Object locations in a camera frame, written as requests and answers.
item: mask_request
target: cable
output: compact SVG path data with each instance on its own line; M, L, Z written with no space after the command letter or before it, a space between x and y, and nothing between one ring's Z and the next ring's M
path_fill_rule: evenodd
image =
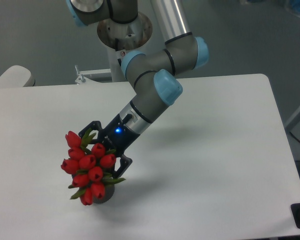
M298 143L300 143L300 140L290 131L289 134L291 137L293 137Z

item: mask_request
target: tulip bouquet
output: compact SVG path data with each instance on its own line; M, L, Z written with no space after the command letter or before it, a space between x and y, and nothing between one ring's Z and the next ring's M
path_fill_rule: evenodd
M124 178L112 178L111 171L116 163L116 150L106 149L101 143L93 145L89 150L87 146L96 135L88 129L82 139L72 131L65 135L70 149L69 159L64 159L61 168L72 175L72 184L69 189L78 188L70 199L80 198L83 205L91 205L94 198L102 200L106 188L124 181Z

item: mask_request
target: gray vase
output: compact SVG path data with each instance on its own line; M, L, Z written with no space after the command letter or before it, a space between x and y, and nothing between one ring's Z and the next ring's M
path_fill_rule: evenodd
M105 186L105 194L104 197L102 199L98 199L98 198L93 198L93 202L95 204L103 204L106 201L108 201L115 193L115 185L107 185Z

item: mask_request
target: light blue joint cap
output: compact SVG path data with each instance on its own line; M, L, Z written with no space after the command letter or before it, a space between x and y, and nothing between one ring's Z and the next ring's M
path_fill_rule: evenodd
M207 44L205 43L205 40L202 37L195 37L195 40L198 44L198 57L194 69L197 69L208 62L209 50Z
M137 55L145 55L142 51L138 51L138 50L134 50L134 51L131 51L129 52L127 55L124 56L124 58L122 59L122 62L121 62L121 70L123 72L123 75L125 78L127 78L126 76L126 72L127 72L127 68L128 68L128 65L129 63L131 62L131 60L137 56Z
M68 6L69 8L69 11L74 19L74 22L75 24L78 26L78 27L86 27L87 25L85 25L81 20L80 18L78 17L78 15L76 14L74 8L72 7L71 5L71 2L70 0L65 0L66 1L66 5Z
M161 69L154 75L153 81L161 100L168 106L174 104L184 90L175 77L164 69Z

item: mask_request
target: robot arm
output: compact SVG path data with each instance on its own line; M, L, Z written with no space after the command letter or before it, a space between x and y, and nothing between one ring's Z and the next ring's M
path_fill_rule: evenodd
M75 18L85 25L104 18L127 24L138 16L137 0L68 0L68 4L76 14ZM132 163L124 156L125 150L183 92L174 75L199 68L209 58L204 40L193 37L180 0L151 0L151 4L166 49L151 55L137 50L129 52L122 60L121 70L135 90L135 97L104 129L100 122L94 121L79 133L82 137L88 128L98 130L93 143L102 142L106 148L116 149L116 157L121 157L121 167L112 170L115 177L120 177Z

